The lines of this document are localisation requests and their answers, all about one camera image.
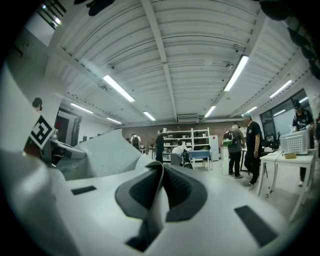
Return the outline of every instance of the brown wall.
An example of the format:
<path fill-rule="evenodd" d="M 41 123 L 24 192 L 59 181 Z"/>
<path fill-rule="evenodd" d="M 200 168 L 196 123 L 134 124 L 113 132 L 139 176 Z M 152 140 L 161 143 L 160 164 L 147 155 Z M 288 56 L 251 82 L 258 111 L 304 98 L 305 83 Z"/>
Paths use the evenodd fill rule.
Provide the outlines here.
<path fill-rule="evenodd" d="M 167 128 L 167 130 L 171 131 L 188 131 L 193 128 L 194 131 L 204 130 L 209 127 L 210 135 L 218 135 L 219 146 L 222 145 L 223 136 L 226 131 L 231 129 L 231 126 L 234 122 L 205 122 L 199 123 L 198 125 L 195 123 L 188 124 L 166 124 L 166 125 L 155 125 L 155 126 L 138 126 L 138 127 L 127 127 L 122 128 L 122 135 L 124 138 L 131 138 L 132 134 L 140 136 L 141 142 L 144 145 L 144 148 L 149 147 L 150 144 L 155 144 L 156 138 L 158 136 L 158 130 L 163 130 Z M 243 126 L 242 121 L 237 122 L 241 127 Z"/>

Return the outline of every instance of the desk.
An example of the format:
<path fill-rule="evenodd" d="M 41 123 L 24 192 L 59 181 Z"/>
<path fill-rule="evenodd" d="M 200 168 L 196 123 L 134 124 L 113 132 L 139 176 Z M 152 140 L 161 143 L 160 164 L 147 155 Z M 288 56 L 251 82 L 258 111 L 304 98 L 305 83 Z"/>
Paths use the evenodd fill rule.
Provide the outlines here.
<path fill-rule="evenodd" d="M 271 185 L 270 193 L 275 190 L 277 174 L 278 174 L 278 165 L 286 165 L 286 166 L 295 166 L 295 167 L 305 167 L 305 177 L 303 186 L 301 188 L 301 193 L 299 195 L 298 201 L 291 213 L 289 221 L 292 221 L 295 217 L 300 205 L 304 205 L 307 199 L 307 195 L 310 191 L 311 184 L 313 181 L 313 174 L 315 170 L 315 163 L 316 163 L 316 151 L 314 149 L 310 149 L 308 155 L 298 155 L 295 159 L 285 159 L 285 156 L 282 155 L 280 151 L 276 151 L 270 153 L 266 156 L 260 158 L 261 165 L 260 165 L 260 179 L 258 183 L 258 188 L 256 191 L 256 195 L 259 196 L 261 192 L 261 186 L 264 180 L 264 166 L 267 162 L 274 163 L 274 177 L 273 182 Z"/>
<path fill-rule="evenodd" d="M 193 159 L 193 163 L 195 163 L 196 158 L 207 158 L 208 159 L 208 171 L 209 171 L 209 161 L 210 161 L 210 150 L 190 150 L 189 151 L 190 158 Z"/>

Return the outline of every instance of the air conditioning unit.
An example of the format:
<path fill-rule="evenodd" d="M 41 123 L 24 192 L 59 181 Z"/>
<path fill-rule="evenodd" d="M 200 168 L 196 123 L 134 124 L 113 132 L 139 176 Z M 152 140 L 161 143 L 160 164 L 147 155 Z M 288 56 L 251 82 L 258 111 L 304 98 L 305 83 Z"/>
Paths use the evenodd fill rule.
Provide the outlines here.
<path fill-rule="evenodd" d="M 199 115 L 198 114 L 178 115 L 176 119 L 178 123 L 198 123 Z"/>

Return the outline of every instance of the ceiling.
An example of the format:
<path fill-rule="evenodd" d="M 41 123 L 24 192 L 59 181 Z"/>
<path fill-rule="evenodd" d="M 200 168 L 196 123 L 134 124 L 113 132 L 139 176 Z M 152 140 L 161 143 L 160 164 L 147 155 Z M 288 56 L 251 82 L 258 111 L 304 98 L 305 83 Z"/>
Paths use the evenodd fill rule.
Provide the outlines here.
<path fill-rule="evenodd" d="M 125 126 L 239 117 L 271 101 L 288 79 L 301 83 L 309 64 L 286 22 L 270 20 L 251 0 L 116 0 L 94 17 L 72 5 L 50 42 L 48 75 L 67 85 L 71 102 Z M 249 61 L 230 91 L 223 89 L 241 55 Z M 135 101 L 102 78 L 110 75 Z"/>

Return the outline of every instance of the white ceiling panel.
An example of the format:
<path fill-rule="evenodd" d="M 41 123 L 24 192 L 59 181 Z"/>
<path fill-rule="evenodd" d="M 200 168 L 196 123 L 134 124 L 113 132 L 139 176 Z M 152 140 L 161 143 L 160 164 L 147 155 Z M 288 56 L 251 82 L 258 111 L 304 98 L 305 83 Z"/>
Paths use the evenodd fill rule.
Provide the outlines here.
<path fill-rule="evenodd" d="M 157 122 L 174 121 L 174 108 L 177 115 L 204 115 L 212 104 L 217 107 L 211 118 L 229 117 L 257 99 L 262 104 L 270 88 L 276 90 L 288 77 L 299 81 L 308 69 L 286 24 L 263 16 L 255 1 L 150 2 L 148 9 L 141 0 L 115 1 L 94 17 L 85 7 L 69 17 L 57 45 L 69 60 L 53 55 L 47 68 L 69 84 L 66 97 L 86 101 L 124 124 L 148 122 L 143 111 Z M 227 64 L 235 67 L 245 52 L 250 54 L 245 69 L 223 92 L 234 71 Z M 105 75 L 135 102 L 104 82 Z"/>

